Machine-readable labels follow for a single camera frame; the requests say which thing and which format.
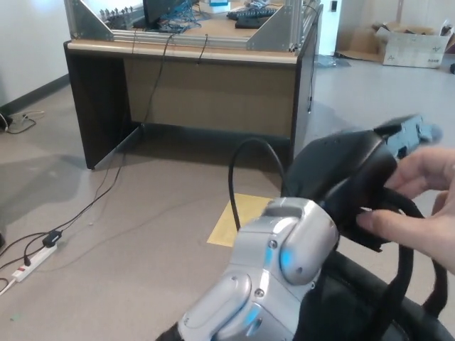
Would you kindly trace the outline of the person's bare hand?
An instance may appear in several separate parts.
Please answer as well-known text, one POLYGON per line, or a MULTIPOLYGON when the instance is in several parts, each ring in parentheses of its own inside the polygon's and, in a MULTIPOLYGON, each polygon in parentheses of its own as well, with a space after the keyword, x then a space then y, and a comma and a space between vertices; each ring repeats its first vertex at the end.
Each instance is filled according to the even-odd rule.
POLYGON ((358 225, 423 253, 454 273, 454 149, 426 147, 411 153, 398 163, 386 186, 410 199, 428 190, 439 194, 426 218, 373 210, 358 215, 358 225))

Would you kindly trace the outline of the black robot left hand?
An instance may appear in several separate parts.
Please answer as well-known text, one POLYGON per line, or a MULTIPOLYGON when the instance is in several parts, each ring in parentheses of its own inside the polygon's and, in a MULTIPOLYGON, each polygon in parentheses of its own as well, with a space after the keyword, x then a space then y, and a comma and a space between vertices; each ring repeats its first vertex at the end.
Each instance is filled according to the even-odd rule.
POLYGON ((364 208, 391 208, 384 185, 399 160, 420 146, 439 143, 442 136, 439 126, 414 114, 313 140, 287 168, 282 195, 314 201, 341 235, 379 252, 386 241, 362 231, 356 216, 364 208))

